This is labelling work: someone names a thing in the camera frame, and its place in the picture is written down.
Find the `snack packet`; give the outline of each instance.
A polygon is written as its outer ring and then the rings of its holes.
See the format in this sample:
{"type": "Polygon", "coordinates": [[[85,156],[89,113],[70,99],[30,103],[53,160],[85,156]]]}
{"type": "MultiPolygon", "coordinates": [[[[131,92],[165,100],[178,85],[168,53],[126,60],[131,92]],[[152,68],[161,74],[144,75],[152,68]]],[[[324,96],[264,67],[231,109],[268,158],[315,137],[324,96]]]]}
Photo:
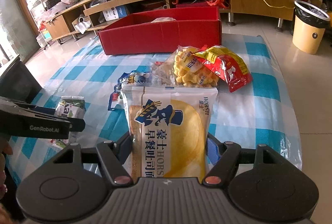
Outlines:
{"type": "MultiPolygon", "coordinates": [[[[85,114],[85,101],[84,97],[80,96],[62,96],[56,109],[55,116],[59,117],[71,117],[83,119],[85,114]]],[[[63,144],[68,145],[75,143],[77,140],[77,135],[79,132],[69,132],[68,139],[61,139],[58,142],[55,142],[55,145],[63,147],[63,144]]]]}
{"type": "Polygon", "coordinates": [[[114,91],[110,95],[108,102],[108,110],[123,109],[123,100],[121,96],[121,88],[127,85],[134,86],[146,86],[151,84],[150,72],[137,72],[136,70],[130,73],[123,73],[120,78],[117,79],[117,85],[114,86],[114,91]]]}
{"type": "Polygon", "coordinates": [[[132,178],[205,176],[205,141],[216,88],[125,87],[132,178]]]}
{"type": "Polygon", "coordinates": [[[230,93],[252,81],[252,76],[242,60],[224,46],[203,47],[202,51],[193,53],[209,70],[227,82],[230,93]]]}
{"type": "Polygon", "coordinates": [[[176,84],[173,62],[154,62],[151,66],[152,84],[174,86],[176,84]]]}
{"type": "Polygon", "coordinates": [[[192,55],[199,50],[194,47],[178,47],[164,64],[152,71],[161,77],[165,83],[173,86],[184,85],[185,87],[215,87],[218,83],[218,76],[208,70],[204,65],[192,55]],[[169,64],[173,64],[173,69],[169,70],[169,64]]]}

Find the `tiled floor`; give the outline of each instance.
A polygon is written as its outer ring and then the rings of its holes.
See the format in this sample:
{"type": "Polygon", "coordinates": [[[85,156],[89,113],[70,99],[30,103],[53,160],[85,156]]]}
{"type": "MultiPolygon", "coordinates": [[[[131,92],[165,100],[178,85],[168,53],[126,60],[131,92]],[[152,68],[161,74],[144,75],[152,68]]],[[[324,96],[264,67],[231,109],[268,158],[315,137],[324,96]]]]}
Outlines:
{"type": "MultiPolygon", "coordinates": [[[[323,41],[316,55],[298,50],[289,31],[275,30],[277,19],[235,14],[236,26],[225,24],[223,33],[261,35],[275,54],[292,100],[303,146],[303,171],[314,180],[320,198],[312,220],[317,224],[332,223],[332,47],[323,41]]],[[[56,70],[90,41],[94,34],[62,46],[55,43],[30,59],[26,66],[43,86],[56,70]]]]}

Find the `finger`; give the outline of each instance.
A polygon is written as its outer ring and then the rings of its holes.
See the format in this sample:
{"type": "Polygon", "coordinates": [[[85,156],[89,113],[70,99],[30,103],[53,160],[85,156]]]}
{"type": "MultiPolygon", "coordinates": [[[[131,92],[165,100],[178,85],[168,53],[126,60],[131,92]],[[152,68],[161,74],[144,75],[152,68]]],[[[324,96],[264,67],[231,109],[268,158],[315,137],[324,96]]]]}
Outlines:
{"type": "Polygon", "coordinates": [[[5,217],[4,215],[0,215],[0,224],[12,224],[12,220],[10,218],[5,217]]]}
{"type": "Polygon", "coordinates": [[[0,186],[2,184],[4,184],[5,180],[6,180],[6,174],[5,174],[5,172],[4,171],[0,171],[0,186]]]}
{"type": "Polygon", "coordinates": [[[0,171],[5,170],[6,158],[3,154],[0,154],[0,171]]]}
{"type": "Polygon", "coordinates": [[[12,147],[9,145],[8,141],[6,141],[5,147],[3,148],[3,152],[4,152],[5,154],[8,154],[8,155],[12,155],[12,154],[13,154],[13,149],[12,149],[12,147]]]}
{"type": "Polygon", "coordinates": [[[0,203],[0,215],[4,216],[7,219],[10,219],[10,215],[7,212],[7,210],[4,208],[2,203],[0,203]]]}

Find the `chef logo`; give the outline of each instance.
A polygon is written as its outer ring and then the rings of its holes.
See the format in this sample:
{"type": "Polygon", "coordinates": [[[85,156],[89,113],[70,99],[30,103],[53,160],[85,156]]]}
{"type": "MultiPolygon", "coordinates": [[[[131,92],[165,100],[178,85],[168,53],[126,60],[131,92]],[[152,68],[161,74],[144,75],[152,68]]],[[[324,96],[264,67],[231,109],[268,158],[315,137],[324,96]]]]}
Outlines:
{"type": "Polygon", "coordinates": [[[157,107],[161,105],[160,101],[148,100],[143,108],[137,113],[135,121],[149,126],[154,122],[155,126],[163,120],[167,125],[170,123],[181,125],[183,120],[183,113],[181,110],[174,110],[172,105],[159,110],[157,107]]]}

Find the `blue and white checkered tablecloth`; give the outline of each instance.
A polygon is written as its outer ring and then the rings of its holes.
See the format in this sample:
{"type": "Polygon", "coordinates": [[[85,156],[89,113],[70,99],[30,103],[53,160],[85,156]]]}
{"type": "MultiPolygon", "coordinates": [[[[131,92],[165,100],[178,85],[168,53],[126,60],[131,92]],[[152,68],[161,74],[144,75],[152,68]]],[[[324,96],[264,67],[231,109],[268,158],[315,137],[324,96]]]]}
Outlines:
{"type": "MultiPolygon", "coordinates": [[[[221,142],[231,140],[243,148],[268,144],[301,169],[295,113],[271,50],[260,36],[223,34],[222,43],[243,58],[253,82],[234,93],[221,83],[209,132],[221,142]]],[[[84,96],[86,128],[78,142],[82,147],[91,147],[104,140],[117,140],[128,130],[124,111],[107,110],[117,79],[124,72],[148,71],[152,62],[168,56],[107,56],[96,37],[53,75],[33,103],[55,108],[63,95],[84,96]]],[[[57,153],[45,139],[12,137],[9,143],[14,154],[7,158],[6,165],[17,184],[57,153]]]]}

